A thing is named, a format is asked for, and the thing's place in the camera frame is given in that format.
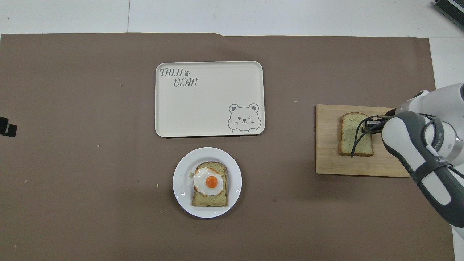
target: bear drawing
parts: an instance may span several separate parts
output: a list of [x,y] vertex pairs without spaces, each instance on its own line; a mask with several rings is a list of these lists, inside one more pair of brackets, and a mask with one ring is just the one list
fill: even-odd
[[229,118],[229,128],[232,132],[243,132],[251,130],[258,131],[261,126],[261,120],[258,117],[258,105],[252,103],[248,107],[239,107],[232,104],[229,107],[231,116]]

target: white round plate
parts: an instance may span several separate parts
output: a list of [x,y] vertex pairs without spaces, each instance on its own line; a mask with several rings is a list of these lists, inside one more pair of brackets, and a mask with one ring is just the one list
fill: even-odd
[[[222,163],[227,168],[229,202],[227,207],[192,206],[193,178],[190,178],[190,172],[195,172],[198,165],[208,161]],[[237,202],[242,190],[242,173],[237,162],[227,152],[211,147],[199,148],[189,152],[177,164],[173,177],[173,190],[177,202],[188,213],[204,218],[217,217],[227,212]]]

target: orange egg yolk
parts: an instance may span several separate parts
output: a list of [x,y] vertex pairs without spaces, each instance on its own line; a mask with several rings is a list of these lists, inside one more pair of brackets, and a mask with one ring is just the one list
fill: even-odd
[[218,179],[215,176],[209,176],[205,180],[206,186],[209,188],[215,188],[218,185]]

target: white tabletop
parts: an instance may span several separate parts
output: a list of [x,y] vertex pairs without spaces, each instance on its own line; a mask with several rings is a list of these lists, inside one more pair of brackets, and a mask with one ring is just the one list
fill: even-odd
[[[432,0],[0,0],[0,33],[425,37],[430,38],[435,84],[440,88],[464,82],[464,31],[432,4]],[[455,240],[456,260],[464,261],[462,249],[464,241]]]

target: toast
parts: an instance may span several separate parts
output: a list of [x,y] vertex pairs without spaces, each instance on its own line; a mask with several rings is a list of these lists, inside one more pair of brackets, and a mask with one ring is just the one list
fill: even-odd
[[216,206],[216,207],[227,206],[228,200],[227,200],[227,169],[226,167],[219,162],[210,161],[210,162],[205,162],[205,163],[200,164],[196,168],[195,172],[201,168],[211,168],[215,170],[216,172],[218,172],[219,175],[221,175],[222,180],[223,180],[222,191],[217,196],[205,196],[201,194],[200,192],[198,192],[194,186],[192,206]]
[[[340,118],[340,127],[338,132],[338,154],[350,156],[354,144],[354,135],[359,123],[367,118],[366,114],[360,112],[350,112]],[[361,135],[361,128],[358,132],[358,138]],[[372,147],[372,134],[366,134],[357,144],[354,150],[354,156],[372,156],[374,148]]]

